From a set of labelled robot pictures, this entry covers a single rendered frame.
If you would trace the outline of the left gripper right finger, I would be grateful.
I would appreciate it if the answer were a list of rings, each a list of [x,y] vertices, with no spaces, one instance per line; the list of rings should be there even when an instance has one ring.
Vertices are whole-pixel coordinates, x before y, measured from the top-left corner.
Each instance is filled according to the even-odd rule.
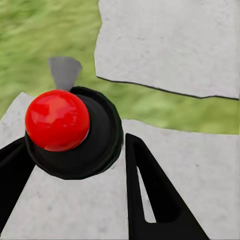
[[[125,134],[129,240],[210,240],[145,142]],[[156,223],[145,220],[139,168]]]

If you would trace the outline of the insectifuge atomizer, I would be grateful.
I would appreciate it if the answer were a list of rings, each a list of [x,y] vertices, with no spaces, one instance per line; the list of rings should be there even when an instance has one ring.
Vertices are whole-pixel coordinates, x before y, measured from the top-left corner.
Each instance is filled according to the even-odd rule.
[[[80,61],[48,61],[56,90],[34,98],[25,115],[25,142],[35,164],[63,180],[84,180],[112,170],[124,146],[122,120],[101,92],[74,86]]]

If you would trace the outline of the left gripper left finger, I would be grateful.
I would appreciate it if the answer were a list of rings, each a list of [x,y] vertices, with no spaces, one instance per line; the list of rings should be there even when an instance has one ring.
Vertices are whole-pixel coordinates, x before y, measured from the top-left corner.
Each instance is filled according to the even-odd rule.
[[[0,235],[35,165],[25,137],[0,149]]]

